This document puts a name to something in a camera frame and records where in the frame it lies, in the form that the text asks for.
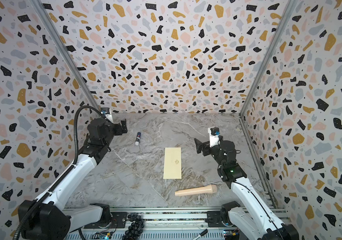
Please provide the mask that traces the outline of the blue white glue stick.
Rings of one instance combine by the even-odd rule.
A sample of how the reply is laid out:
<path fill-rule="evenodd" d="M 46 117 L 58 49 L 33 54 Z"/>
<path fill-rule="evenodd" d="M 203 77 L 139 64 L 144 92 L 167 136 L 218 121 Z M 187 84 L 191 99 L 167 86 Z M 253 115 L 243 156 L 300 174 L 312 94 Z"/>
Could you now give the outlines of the blue white glue stick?
<path fill-rule="evenodd" d="M 141 139 L 141 132 L 138 132 L 135 139 L 135 145 L 138 146 Z"/>

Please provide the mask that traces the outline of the cream paper envelope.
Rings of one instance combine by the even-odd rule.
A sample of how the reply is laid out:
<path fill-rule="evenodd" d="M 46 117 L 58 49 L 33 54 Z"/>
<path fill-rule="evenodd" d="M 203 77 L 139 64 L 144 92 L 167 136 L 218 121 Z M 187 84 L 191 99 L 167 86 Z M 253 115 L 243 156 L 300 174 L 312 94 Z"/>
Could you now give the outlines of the cream paper envelope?
<path fill-rule="evenodd" d="M 165 180 L 182 178 L 181 148 L 165 148 L 163 178 Z"/>

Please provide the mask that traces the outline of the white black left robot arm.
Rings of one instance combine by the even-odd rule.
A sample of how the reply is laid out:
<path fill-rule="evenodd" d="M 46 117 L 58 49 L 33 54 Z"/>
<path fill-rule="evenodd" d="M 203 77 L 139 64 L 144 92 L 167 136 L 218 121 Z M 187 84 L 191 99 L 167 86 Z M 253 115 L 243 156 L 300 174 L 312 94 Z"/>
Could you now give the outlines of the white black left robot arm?
<path fill-rule="evenodd" d="M 63 240 L 67 234 L 89 224 L 98 223 L 108 227 L 112 224 L 112 214 L 106 204 L 65 209 L 69 197 L 83 179 L 111 151 L 110 143 L 113 137 L 128 132 L 126 120 L 114 124 L 104 118 L 95 119 L 87 128 L 89 136 L 75 163 L 69 165 L 36 199 L 25 200 L 19 206 L 19 226 L 13 239 Z"/>

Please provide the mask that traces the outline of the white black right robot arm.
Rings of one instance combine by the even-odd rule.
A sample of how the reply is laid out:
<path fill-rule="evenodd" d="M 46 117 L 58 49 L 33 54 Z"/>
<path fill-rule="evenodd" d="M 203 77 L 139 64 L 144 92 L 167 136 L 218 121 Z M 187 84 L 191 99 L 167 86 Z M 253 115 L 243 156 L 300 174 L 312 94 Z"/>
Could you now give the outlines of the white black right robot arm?
<path fill-rule="evenodd" d="M 243 208 L 235 201 L 222 205 L 224 224 L 236 226 L 249 240 L 298 240 L 299 233 L 292 224 L 285 224 L 256 192 L 245 171 L 237 163 L 235 144 L 214 136 L 214 143 L 194 139 L 197 153 L 211 156 L 218 163 L 218 175 L 238 196 Z"/>

